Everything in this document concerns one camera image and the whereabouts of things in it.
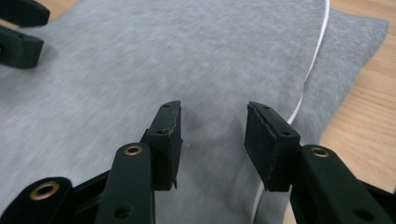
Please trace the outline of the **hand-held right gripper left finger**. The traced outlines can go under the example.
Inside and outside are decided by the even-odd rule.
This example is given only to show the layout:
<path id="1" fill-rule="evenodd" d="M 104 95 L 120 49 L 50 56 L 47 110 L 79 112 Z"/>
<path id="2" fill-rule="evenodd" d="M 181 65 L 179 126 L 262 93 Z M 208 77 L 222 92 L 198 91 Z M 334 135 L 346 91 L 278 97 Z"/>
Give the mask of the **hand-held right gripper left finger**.
<path id="1" fill-rule="evenodd" d="M 155 192 L 177 185 L 181 103 L 161 105 L 138 143 L 117 150 L 94 224 L 155 224 Z"/>

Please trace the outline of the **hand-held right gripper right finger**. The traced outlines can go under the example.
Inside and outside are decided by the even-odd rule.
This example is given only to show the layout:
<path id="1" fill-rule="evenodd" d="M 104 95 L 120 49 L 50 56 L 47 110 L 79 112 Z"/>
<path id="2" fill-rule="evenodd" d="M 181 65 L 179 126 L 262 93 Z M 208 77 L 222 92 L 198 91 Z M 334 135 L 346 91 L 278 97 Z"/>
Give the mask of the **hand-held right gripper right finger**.
<path id="1" fill-rule="evenodd" d="M 301 136 L 273 108 L 247 105 L 245 149 L 264 188 L 289 192 L 297 224 L 394 224 L 394 195 L 355 177 L 339 156 Z"/>

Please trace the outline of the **gray sweat shorts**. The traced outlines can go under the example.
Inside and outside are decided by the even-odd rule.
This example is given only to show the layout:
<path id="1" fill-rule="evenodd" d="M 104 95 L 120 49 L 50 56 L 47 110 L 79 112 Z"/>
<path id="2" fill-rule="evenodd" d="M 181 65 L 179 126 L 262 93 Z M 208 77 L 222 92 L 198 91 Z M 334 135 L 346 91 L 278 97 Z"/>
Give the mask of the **gray sweat shorts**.
<path id="1" fill-rule="evenodd" d="M 330 0 L 80 0 L 31 30 L 35 68 L 0 65 L 0 214 L 47 176 L 81 183 L 180 101 L 178 187 L 158 224 L 282 224 L 286 194 L 263 194 L 244 149 L 247 105 L 271 106 L 317 142 L 385 21 Z"/>

